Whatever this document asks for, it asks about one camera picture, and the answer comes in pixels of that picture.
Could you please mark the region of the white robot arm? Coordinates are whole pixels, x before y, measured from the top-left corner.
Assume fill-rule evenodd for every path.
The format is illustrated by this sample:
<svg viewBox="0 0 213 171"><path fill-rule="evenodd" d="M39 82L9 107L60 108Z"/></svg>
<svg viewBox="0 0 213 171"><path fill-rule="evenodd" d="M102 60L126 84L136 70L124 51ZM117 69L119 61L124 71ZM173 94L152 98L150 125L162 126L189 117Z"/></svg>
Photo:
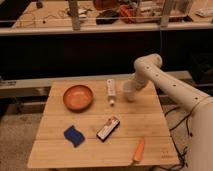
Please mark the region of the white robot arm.
<svg viewBox="0 0 213 171"><path fill-rule="evenodd" d="M152 81L192 117L185 171L213 171L213 97L163 72L158 54L139 57L134 61L136 90Z"/></svg>

